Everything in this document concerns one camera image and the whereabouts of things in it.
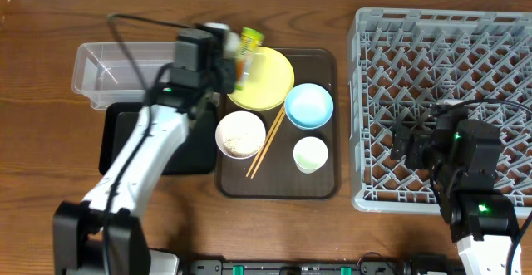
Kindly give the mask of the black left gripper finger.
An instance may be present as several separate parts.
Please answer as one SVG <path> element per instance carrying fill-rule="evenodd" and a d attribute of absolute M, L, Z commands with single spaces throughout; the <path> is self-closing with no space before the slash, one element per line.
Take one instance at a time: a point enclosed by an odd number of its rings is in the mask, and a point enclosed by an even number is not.
<path fill-rule="evenodd" d="M 219 91 L 224 94 L 231 94 L 236 87 L 237 69 L 234 59 L 222 59 L 218 65 Z"/>
<path fill-rule="evenodd" d="M 240 45 L 240 36 L 232 32 L 227 24 L 207 22 L 198 24 L 197 28 L 210 32 L 219 40 L 223 49 L 224 58 L 236 57 Z"/>

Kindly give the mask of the green snack wrapper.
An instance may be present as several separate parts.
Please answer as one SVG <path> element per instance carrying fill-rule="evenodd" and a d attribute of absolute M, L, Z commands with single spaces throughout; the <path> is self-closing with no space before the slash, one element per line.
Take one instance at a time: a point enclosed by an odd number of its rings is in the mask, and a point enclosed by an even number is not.
<path fill-rule="evenodd" d="M 255 52 L 262 46 L 264 34 L 249 27 L 244 27 L 240 36 L 240 44 L 236 54 L 236 90 L 242 90 L 249 76 L 249 69 Z"/>

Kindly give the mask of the white bowl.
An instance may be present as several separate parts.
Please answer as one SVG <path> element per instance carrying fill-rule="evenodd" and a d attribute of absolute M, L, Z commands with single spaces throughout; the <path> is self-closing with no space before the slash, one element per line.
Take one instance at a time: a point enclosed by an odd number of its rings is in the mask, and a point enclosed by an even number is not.
<path fill-rule="evenodd" d="M 235 111 L 226 115 L 217 125 L 215 131 L 215 140 L 219 150 L 232 159 L 243 160 L 256 155 L 247 157 L 234 157 L 230 155 L 224 147 L 223 140 L 231 136 L 246 135 L 252 140 L 259 142 L 260 148 L 264 145 L 266 139 L 266 130 L 262 120 L 254 113 L 248 111 Z"/>

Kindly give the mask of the light blue bowl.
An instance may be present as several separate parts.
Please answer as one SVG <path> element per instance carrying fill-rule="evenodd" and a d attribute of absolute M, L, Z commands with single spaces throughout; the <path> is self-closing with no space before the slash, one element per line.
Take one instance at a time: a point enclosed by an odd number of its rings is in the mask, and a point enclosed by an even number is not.
<path fill-rule="evenodd" d="M 284 109 L 288 119 L 297 128 L 316 130 L 331 119 L 334 104 L 325 88 L 313 83 L 303 83 L 288 93 Z"/>

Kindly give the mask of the pale green cup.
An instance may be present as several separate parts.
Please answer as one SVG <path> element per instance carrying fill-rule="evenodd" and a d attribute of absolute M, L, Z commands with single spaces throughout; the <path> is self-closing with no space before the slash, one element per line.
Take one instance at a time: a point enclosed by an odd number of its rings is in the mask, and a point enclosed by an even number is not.
<path fill-rule="evenodd" d="M 293 148 L 293 159 L 299 171 L 311 174 L 325 165 L 328 147 L 317 137 L 302 138 Z"/>

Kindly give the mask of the rice pile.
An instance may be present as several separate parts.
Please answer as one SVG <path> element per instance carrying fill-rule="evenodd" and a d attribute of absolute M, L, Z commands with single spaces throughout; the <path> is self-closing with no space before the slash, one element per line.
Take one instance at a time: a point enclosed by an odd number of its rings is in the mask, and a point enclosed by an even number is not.
<path fill-rule="evenodd" d="M 253 155 L 260 148 L 259 142 L 246 135 L 231 136 L 223 140 L 227 152 L 234 157 L 247 157 Z"/>

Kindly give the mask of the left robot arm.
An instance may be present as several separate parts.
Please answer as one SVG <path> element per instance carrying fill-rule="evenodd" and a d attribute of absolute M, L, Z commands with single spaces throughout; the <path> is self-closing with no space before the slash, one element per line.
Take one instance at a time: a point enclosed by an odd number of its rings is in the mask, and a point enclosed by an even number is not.
<path fill-rule="evenodd" d="M 141 227 L 147 203 L 171 156 L 184 144 L 215 92 L 236 84 L 238 35 L 222 23 L 180 26 L 174 59 L 147 83 L 127 142 L 97 185 L 53 215 L 56 274 L 176 274 L 179 258 L 148 247 Z"/>

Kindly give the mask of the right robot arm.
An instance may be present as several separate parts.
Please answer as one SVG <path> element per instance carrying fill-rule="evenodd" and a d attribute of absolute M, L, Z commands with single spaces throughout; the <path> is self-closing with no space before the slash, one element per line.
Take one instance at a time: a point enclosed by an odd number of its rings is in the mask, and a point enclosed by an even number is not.
<path fill-rule="evenodd" d="M 498 127 L 463 105 L 431 108 L 434 130 L 392 127 L 393 160 L 426 170 L 467 274 L 519 274 L 523 232 L 510 199 L 495 189 L 503 145 Z"/>

